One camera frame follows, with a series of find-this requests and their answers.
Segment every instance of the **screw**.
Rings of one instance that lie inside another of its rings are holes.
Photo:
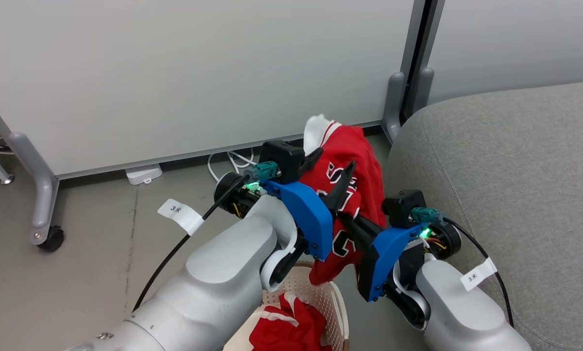
[[[110,339],[110,338],[113,338],[113,334],[112,333],[100,333],[97,336],[97,339],[99,339],[99,340],[107,340],[107,339]]]

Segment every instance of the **white cable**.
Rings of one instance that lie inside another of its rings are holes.
[[[243,157],[242,155],[236,153],[235,151],[229,151],[229,153],[231,153],[231,154],[237,156],[238,158],[246,161],[248,164],[251,164],[251,165],[255,165],[256,164],[256,162],[254,162],[254,150],[253,150],[252,147],[250,148],[250,160],[248,160],[247,158]]]
[[[418,238],[421,239],[421,241],[423,242],[423,247],[425,247],[426,249],[430,249],[430,244],[428,244],[427,241],[425,241],[425,238],[423,236],[419,236]]]
[[[209,169],[209,173],[211,174],[213,179],[215,179],[216,182],[219,182],[220,178],[218,178],[218,176],[215,174],[215,172],[211,168],[211,158],[213,157],[213,155],[214,154],[209,155],[209,158],[207,159],[207,169]],[[231,161],[231,164],[233,165],[233,169],[235,169],[235,173],[238,173],[238,174],[241,174],[240,168],[247,168],[247,167],[250,167],[250,166],[257,164],[257,162],[254,162],[254,149],[252,147],[250,148],[250,159],[236,153],[235,151],[227,151],[226,155],[228,156],[228,159]],[[241,160],[244,160],[246,162],[246,164],[238,164],[235,161],[235,158],[233,156],[236,156],[236,157],[240,158]]]
[[[211,176],[213,176],[213,179],[215,179],[216,182],[220,181],[220,178],[216,177],[215,173],[213,173],[213,169],[211,169],[211,158],[213,157],[213,154],[209,155],[209,158],[207,159],[207,168],[209,169],[209,173],[211,173]]]

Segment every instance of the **teal connector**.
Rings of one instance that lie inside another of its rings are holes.
[[[443,217],[447,216],[444,213],[440,213],[436,209],[415,207],[410,213],[409,220],[415,223],[436,223],[445,225]]]
[[[279,177],[280,172],[278,171],[278,165],[276,162],[268,161],[256,164],[252,169],[246,169],[244,175],[249,176],[247,182],[261,182],[263,180]]]

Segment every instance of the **caster wheel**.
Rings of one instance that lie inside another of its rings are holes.
[[[63,231],[59,225],[51,225],[48,229],[48,237],[46,240],[39,244],[38,247],[48,253],[52,253],[59,249],[63,243]]]

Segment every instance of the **gray sofa armrest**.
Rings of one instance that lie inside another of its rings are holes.
[[[488,251],[534,351],[583,350],[583,83],[428,106],[384,173],[387,195],[420,189]],[[482,262],[463,241],[461,272]],[[504,306],[495,278],[483,289]]]

